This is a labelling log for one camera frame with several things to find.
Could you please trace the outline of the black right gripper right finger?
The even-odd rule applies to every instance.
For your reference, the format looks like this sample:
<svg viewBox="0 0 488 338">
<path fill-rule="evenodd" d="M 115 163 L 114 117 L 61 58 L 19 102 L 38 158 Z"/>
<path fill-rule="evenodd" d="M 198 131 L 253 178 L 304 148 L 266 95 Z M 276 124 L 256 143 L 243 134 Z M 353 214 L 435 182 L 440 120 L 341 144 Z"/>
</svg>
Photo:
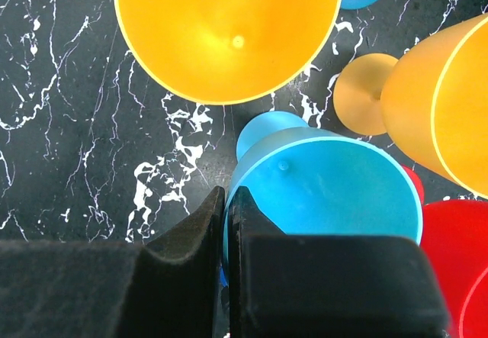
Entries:
<svg viewBox="0 0 488 338">
<path fill-rule="evenodd" d="M 227 220 L 231 336 L 444 336 L 448 309 L 415 242 L 287 235 L 245 187 Z"/>
</svg>

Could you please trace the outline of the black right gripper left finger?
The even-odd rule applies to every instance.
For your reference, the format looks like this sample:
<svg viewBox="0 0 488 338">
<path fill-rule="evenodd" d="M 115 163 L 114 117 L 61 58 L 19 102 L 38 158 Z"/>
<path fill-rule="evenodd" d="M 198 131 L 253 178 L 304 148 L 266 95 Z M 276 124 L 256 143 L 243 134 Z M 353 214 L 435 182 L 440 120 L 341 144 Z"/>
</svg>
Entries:
<svg viewBox="0 0 488 338">
<path fill-rule="evenodd" d="M 3 337 L 210 337 L 225 191 L 147 244 L 1 243 Z"/>
</svg>

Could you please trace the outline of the red wine glass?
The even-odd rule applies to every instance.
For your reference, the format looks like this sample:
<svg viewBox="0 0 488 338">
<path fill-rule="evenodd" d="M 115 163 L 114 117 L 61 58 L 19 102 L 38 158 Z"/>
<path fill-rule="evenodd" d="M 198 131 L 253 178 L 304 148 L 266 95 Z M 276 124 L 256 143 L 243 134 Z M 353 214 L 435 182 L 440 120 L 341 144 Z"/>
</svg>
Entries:
<svg viewBox="0 0 488 338">
<path fill-rule="evenodd" d="M 445 297 L 451 337 L 487 336 L 487 203 L 449 199 L 422 206 L 420 246 Z"/>
</svg>

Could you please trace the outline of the yellow wine glass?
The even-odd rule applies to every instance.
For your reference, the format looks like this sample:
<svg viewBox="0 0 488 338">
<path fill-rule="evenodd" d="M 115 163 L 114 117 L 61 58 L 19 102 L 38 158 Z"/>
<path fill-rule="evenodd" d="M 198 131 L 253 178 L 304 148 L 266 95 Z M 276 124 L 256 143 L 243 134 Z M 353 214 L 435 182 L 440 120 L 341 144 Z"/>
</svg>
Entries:
<svg viewBox="0 0 488 338">
<path fill-rule="evenodd" d="M 332 100 L 349 130 L 388 134 L 415 163 L 487 197 L 486 14 L 427 37 L 399 59 L 352 60 Z"/>
</svg>

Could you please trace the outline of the orange-yellow wine glass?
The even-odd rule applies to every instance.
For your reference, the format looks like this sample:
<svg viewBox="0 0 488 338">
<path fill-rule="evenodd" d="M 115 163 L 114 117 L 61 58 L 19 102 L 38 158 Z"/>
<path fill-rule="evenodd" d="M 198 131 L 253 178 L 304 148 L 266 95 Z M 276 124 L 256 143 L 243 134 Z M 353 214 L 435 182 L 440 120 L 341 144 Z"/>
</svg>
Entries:
<svg viewBox="0 0 488 338">
<path fill-rule="evenodd" d="M 189 101 L 234 105 L 303 72 L 324 47 L 341 0 L 114 0 L 143 70 Z"/>
</svg>

